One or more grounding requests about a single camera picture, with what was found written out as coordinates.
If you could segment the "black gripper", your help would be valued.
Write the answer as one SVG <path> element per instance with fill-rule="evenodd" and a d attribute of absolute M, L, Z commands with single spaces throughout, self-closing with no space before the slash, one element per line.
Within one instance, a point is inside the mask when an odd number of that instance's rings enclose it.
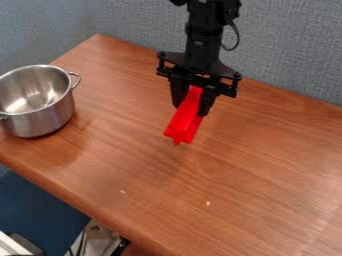
<path fill-rule="evenodd" d="M 170 81 L 173 105 L 178 108 L 188 96 L 190 85 L 204 88 L 198 115 L 209 115 L 218 95 L 236 98 L 242 75 L 220 59 L 222 34 L 188 32 L 186 51 L 158 53 L 157 74 Z"/>

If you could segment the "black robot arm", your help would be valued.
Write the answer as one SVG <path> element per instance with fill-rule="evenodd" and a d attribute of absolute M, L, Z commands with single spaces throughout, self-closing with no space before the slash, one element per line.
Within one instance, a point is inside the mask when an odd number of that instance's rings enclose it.
<path fill-rule="evenodd" d="M 209 115 L 220 95 L 237 97 L 242 74 L 224 64 L 221 49 L 233 51 L 241 42 L 234 20 L 240 17 L 241 0 L 170 0 L 188 6 L 186 50 L 158 52 L 157 74 L 170 81 L 173 105 L 180 107 L 190 87 L 201 88 L 197 115 Z"/>

